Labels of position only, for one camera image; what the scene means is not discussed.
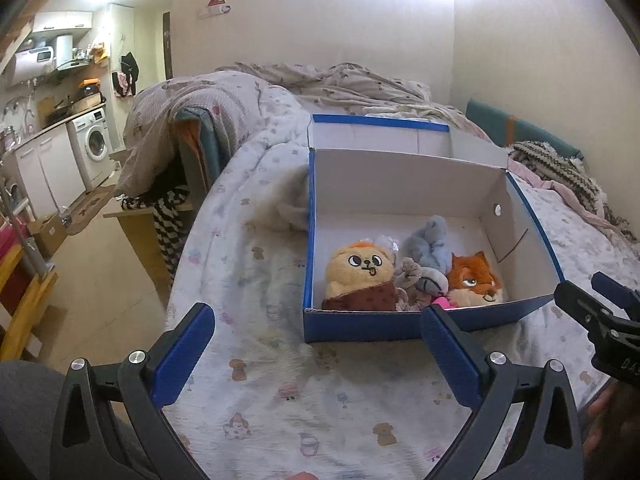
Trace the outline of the orange fox plush toy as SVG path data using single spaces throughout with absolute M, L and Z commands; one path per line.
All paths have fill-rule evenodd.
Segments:
M 452 256 L 447 274 L 450 304 L 457 308 L 493 306 L 504 300 L 503 284 L 491 271 L 484 252 Z

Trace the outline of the light blue plush toy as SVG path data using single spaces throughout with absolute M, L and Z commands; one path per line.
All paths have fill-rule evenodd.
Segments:
M 413 259 L 424 269 L 424 289 L 432 297 L 445 296 L 448 292 L 447 274 L 452 265 L 452 249 L 447 240 L 448 226 L 442 216 L 431 216 L 425 226 L 409 235 L 400 246 L 401 260 Z

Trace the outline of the brown scrunchie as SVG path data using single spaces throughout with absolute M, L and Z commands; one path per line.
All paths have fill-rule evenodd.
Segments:
M 424 289 L 426 275 L 423 271 L 413 259 L 402 258 L 394 274 L 397 312 L 419 312 L 431 303 L 432 295 Z

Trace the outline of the clear packaged white item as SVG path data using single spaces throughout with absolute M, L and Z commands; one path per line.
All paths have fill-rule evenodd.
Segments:
M 361 239 L 362 242 L 375 244 L 375 246 L 383 248 L 388 253 L 388 258 L 395 262 L 397 260 L 399 252 L 399 244 L 396 238 L 392 236 L 380 234 L 374 237 L 365 237 Z

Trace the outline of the tan bear plush toy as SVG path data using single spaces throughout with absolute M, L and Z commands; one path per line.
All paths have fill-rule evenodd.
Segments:
M 394 312 L 394 254 L 383 246 L 360 242 L 337 248 L 326 265 L 322 309 L 349 312 Z

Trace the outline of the yellow wooden chair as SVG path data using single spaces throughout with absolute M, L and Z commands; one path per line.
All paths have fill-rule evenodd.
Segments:
M 19 360 L 24 354 L 40 356 L 42 342 L 32 329 L 40 324 L 57 281 L 58 274 L 53 269 L 47 270 L 43 278 L 35 275 L 13 312 L 1 305 L 1 361 Z

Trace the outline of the black white knitted throw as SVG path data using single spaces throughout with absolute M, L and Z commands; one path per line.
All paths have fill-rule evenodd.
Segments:
M 510 148 L 510 157 L 541 180 L 562 184 L 573 193 L 585 211 L 621 230 L 628 228 L 628 221 L 614 214 L 608 206 L 605 192 L 596 180 L 588 176 L 580 159 L 561 155 L 548 142 L 531 140 L 516 141 Z

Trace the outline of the teal cushion with orange stripe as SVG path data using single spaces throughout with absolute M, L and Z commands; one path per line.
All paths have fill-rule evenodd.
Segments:
M 486 103 L 470 99 L 466 104 L 465 117 L 482 128 L 491 141 L 500 146 L 523 141 L 546 142 L 563 157 L 584 158 L 579 148 L 557 138 L 547 130 Z

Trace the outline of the brown cardboard box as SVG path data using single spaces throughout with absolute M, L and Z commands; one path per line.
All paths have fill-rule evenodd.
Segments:
M 27 229 L 45 259 L 55 254 L 67 236 L 66 227 L 58 214 L 29 222 Z

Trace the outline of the brown floor mat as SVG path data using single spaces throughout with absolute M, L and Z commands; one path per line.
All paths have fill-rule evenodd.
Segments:
M 70 208 L 66 233 L 69 236 L 79 234 L 91 220 L 114 197 L 115 185 L 100 185 L 87 193 L 80 202 Z

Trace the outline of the white kitchen cabinet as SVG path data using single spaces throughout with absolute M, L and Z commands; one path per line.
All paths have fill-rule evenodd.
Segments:
M 86 192 L 66 125 L 6 153 L 4 168 L 29 199 L 37 219 L 59 214 Z

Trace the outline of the white washing machine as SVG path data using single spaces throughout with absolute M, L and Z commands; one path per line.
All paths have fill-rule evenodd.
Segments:
M 112 144 L 105 116 L 105 106 L 86 110 L 67 124 L 82 182 L 88 192 L 102 184 L 115 170 L 110 159 Z

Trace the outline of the black hanging clothes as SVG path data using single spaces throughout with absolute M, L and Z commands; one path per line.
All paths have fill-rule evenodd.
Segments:
M 111 73 L 115 96 L 128 98 L 137 93 L 137 82 L 140 70 L 137 60 L 131 52 L 120 58 L 120 71 Z

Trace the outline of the beige patterned blanket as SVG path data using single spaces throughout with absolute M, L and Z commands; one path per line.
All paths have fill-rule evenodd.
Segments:
M 336 107 L 349 117 L 434 119 L 480 140 L 489 139 L 461 110 L 435 102 L 428 85 L 419 81 L 387 78 L 354 63 L 329 68 L 235 63 L 210 74 L 162 81 L 134 99 L 124 130 L 129 154 L 117 191 L 129 197 L 149 192 L 177 156 L 178 116 L 182 112 L 203 113 L 217 141 L 215 162 L 225 165 L 265 123 L 259 100 L 270 89 L 282 89 L 308 104 Z M 550 183 L 564 202 L 593 226 L 620 233 L 630 242 L 636 240 L 630 225 L 621 230 L 585 211 L 562 184 L 541 180 L 512 158 L 509 167 L 531 184 Z

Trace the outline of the white water heater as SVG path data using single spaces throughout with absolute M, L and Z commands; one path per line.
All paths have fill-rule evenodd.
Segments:
M 25 81 L 44 77 L 54 70 L 54 50 L 45 46 L 17 52 L 6 68 L 6 85 L 14 87 Z

